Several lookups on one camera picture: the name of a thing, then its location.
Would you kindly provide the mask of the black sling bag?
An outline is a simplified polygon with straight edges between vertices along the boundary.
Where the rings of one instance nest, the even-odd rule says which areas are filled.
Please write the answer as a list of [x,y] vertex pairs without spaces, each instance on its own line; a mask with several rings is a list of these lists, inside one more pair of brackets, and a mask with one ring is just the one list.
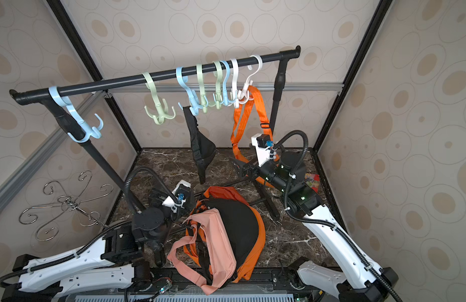
[[191,107],[184,107],[183,113],[190,133],[191,151],[198,170],[199,181],[200,184],[204,184],[206,182],[206,169],[214,160],[217,147],[200,132],[197,119],[191,112]]

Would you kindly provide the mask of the orange backpack bottom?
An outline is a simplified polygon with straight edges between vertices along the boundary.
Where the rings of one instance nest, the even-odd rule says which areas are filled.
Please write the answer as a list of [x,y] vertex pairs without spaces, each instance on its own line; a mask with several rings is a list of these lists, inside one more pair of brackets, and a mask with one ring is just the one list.
[[[214,208],[221,215],[236,258],[236,269],[255,268],[266,242],[264,222],[258,211],[251,207],[235,188],[212,186],[197,202],[191,215]],[[185,236],[193,235],[191,223],[185,221],[185,225]],[[195,246],[191,244],[182,248],[185,254],[199,265]]]

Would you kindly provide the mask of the orange sling bag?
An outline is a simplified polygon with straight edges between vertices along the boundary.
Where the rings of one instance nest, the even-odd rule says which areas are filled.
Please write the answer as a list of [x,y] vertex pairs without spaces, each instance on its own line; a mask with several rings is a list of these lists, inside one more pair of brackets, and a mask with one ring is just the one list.
[[252,101],[240,104],[238,109],[234,109],[234,126],[230,141],[234,157],[242,162],[248,160],[241,154],[239,144],[246,134],[251,138],[255,134],[268,134],[273,138],[273,132],[269,126],[269,118],[264,104],[263,96],[259,89],[254,86],[249,87]]

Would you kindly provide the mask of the pink sling bag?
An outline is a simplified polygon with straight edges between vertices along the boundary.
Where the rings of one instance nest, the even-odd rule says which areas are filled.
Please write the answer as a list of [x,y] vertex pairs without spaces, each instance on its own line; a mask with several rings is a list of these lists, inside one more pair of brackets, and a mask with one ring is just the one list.
[[[186,219],[193,227],[193,235],[176,241],[167,259],[182,277],[197,285],[206,295],[221,288],[236,271],[236,258],[218,210],[211,209]],[[176,250],[193,244],[202,273],[178,260]]]

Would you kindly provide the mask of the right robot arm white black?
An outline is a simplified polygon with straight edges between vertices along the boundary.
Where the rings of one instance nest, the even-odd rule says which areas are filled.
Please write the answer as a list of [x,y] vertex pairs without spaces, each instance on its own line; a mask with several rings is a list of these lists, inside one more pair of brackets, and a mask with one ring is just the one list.
[[311,260],[300,263],[296,274],[302,284],[314,286],[339,301],[401,301],[394,286],[399,277],[391,268],[382,268],[346,233],[321,197],[305,182],[304,148],[300,152],[281,151],[278,161],[274,151],[257,148],[251,161],[235,159],[240,176],[263,178],[281,193],[285,213],[299,221],[322,243],[339,266],[339,271],[325,268]]

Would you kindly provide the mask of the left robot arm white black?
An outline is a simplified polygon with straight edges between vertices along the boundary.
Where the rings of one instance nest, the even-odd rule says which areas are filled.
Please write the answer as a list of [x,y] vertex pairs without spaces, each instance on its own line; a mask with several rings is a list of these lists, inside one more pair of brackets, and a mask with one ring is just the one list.
[[163,239],[171,229],[172,214],[185,202],[184,194],[174,196],[155,190],[159,208],[149,207],[133,221],[108,227],[82,247],[48,258],[22,255],[12,273],[0,278],[5,291],[2,301],[58,301],[74,294],[102,289],[126,293],[147,292],[153,283],[150,264],[144,260],[147,237],[165,260]]

